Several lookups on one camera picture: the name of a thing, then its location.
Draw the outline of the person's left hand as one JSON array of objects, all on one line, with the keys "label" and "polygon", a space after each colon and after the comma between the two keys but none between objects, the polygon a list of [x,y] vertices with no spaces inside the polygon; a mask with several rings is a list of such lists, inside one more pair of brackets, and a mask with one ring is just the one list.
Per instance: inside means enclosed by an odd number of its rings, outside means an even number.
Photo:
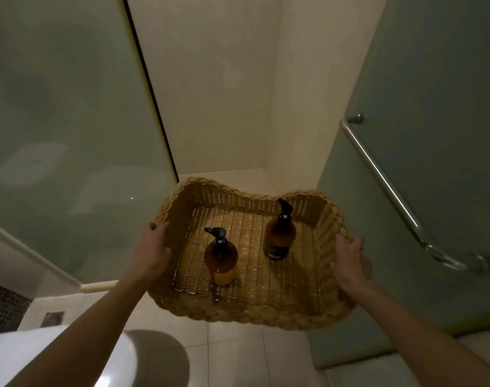
[{"label": "person's left hand", "polygon": [[131,274],[151,287],[166,271],[171,251],[156,251],[156,225],[148,224],[137,240],[132,253]]}]

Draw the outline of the person's right hand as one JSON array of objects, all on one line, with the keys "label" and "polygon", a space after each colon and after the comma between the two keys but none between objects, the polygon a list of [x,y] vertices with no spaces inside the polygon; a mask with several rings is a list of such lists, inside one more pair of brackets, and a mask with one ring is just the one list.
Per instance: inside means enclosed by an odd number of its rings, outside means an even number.
[{"label": "person's right hand", "polygon": [[334,265],[333,261],[331,269],[340,288],[351,299],[357,300],[372,283],[373,268],[364,253],[364,239],[349,240],[349,260],[343,265]]}]

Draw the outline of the woven wicker basket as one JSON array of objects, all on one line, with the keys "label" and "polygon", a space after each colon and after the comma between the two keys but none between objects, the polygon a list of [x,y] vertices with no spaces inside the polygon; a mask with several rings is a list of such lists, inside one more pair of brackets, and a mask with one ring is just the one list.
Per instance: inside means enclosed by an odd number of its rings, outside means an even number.
[{"label": "woven wicker basket", "polygon": [[[246,193],[203,177],[178,183],[155,219],[170,223],[165,243],[172,257],[149,289],[151,299],[175,316],[209,323],[312,330],[347,318],[356,303],[338,286],[330,266],[336,234],[349,235],[344,217],[316,190],[280,197],[294,208],[296,238],[287,257],[275,261],[262,245],[267,222],[280,213],[277,195]],[[225,228],[237,248],[237,276],[227,286],[211,282],[204,251],[212,237],[205,227]]]}]

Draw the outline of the person's right forearm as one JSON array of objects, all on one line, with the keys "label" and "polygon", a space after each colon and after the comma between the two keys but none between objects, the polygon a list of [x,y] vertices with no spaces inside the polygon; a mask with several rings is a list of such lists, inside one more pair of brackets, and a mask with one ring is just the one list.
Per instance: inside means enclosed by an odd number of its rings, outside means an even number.
[{"label": "person's right forearm", "polygon": [[399,304],[371,280],[344,291],[383,329],[422,387],[490,387],[490,364]]}]

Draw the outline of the person's left forearm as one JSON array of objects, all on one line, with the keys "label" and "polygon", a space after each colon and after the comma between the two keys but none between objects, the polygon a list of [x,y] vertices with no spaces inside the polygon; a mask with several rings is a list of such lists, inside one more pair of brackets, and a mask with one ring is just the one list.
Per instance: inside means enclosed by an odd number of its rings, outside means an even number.
[{"label": "person's left forearm", "polygon": [[5,387],[94,387],[149,288],[125,274]]}]

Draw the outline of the amber pump bottle yellow label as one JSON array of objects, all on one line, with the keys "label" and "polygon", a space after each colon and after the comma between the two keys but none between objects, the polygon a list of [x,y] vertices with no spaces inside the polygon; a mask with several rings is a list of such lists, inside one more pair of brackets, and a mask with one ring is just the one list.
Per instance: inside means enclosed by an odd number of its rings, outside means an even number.
[{"label": "amber pump bottle yellow label", "polygon": [[227,239],[225,228],[205,227],[204,231],[214,237],[204,252],[204,263],[210,274],[210,281],[216,286],[228,286],[237,276],[237,248]]}]

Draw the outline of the amber pump bottle dark label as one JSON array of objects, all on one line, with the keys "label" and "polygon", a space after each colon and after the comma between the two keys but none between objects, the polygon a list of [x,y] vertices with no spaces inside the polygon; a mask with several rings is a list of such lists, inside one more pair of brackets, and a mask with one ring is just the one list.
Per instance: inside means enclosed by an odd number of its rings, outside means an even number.
[{"label": "amber pump bottle dark label", "polygon": [[296,228],[292,222],[293,207],[282,198],[278,198],[280,213],[270,219],[263,237],[263,253],[271,260],[287,258],[296,238]]}]

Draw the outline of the frosted glass shower door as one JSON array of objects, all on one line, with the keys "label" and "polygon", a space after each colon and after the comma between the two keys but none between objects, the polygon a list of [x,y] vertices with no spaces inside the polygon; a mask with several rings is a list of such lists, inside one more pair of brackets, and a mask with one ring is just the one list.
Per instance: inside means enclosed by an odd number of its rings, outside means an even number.
[{"label": "frosted glass shower door", "polygon": [[[387,0],[345,116],[427,230],[490,256],[490,0]],[[437,263],[342,130],[318,190],[364,238],[377,284],[454,335],[490,328],[490,272]]]}]

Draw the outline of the frosted glass partition panel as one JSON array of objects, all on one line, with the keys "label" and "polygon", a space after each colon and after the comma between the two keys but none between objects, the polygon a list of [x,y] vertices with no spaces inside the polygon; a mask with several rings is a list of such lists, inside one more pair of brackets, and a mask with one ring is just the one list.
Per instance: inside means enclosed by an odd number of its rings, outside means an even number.
[{"label": "frosted glass partition panel", "polygon": [[0,0],[0,230],[115,281],[176,184],[123,0]]}]

